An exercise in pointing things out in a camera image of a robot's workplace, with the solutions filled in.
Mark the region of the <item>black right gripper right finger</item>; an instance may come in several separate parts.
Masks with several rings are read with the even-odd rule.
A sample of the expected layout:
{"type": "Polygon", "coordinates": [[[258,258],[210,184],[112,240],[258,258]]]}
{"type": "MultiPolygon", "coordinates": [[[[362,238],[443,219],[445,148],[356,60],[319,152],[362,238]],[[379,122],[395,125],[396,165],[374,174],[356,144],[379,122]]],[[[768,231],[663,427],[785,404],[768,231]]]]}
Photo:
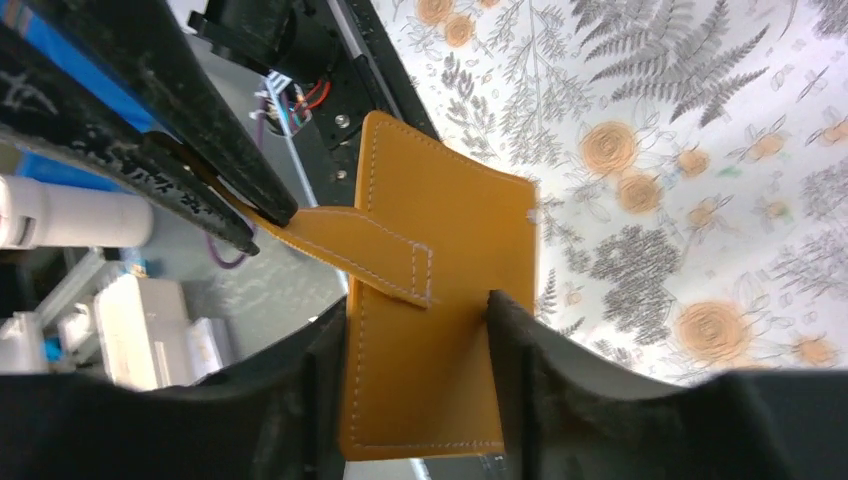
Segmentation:
{"type": "Polygon", "coordinates": [[[843,479],[843,370],[731,370],[678,387],[608,362],[507,294],[486,309],[511,479],[843,479]]]}

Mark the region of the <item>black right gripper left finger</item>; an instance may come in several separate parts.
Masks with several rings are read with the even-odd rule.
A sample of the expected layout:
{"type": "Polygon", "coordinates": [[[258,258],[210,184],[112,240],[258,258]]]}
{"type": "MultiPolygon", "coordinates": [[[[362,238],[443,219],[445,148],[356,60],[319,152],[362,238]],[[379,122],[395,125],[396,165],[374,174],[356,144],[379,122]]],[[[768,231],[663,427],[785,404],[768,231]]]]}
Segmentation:
{"type": "Polygon", "coordinates": [[[1,379],[5,479],[340,479],[346,335],[338,302],[188,386],[135,391],[89,374],[1,379]]]}

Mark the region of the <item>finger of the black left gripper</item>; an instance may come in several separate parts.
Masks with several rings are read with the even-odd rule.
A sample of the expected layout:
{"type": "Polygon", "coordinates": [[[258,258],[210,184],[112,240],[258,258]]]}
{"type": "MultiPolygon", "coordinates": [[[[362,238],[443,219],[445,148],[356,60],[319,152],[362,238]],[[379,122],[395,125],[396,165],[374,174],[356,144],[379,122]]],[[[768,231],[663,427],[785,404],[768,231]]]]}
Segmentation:
{"type": "Polygon", "coordinates": [[[247,223],[196,172],[7,26],[1,140],[104,176],[244,254],[259,252],[247,223]]]}
{"type": "Polygon", "coordinates": [[[209,80],[164,1],[31,1],[29,7],[192,147],[267,219],[298,210],[209,80]]]}

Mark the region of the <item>orange leather card holder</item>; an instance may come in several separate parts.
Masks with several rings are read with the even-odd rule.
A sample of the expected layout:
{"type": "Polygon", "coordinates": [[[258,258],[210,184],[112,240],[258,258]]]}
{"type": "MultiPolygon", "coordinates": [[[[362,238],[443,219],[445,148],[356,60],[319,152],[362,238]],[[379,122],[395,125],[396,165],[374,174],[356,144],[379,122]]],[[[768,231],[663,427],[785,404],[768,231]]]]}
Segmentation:
{"type": "Polygon", "coordinates": [[[380,111],[364,121],[352,206],[318,206],[277,240],[348,276],[339,443],[352,461],[499,453],[491,291],[532,308],[534,185],[380,111]]]}

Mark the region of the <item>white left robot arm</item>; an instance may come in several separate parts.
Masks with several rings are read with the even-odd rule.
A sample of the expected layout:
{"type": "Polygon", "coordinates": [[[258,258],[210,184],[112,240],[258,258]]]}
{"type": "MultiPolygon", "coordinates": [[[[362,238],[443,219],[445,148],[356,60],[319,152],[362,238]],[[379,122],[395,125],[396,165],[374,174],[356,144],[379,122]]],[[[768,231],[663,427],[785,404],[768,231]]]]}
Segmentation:
{"type": "Polygon", "coordinates": [[[156,209],[254,255],[298,205],[165,1],[6,1],[1,139],[117,185],[1,179],[1,245],[143,245],[156,209]]]}

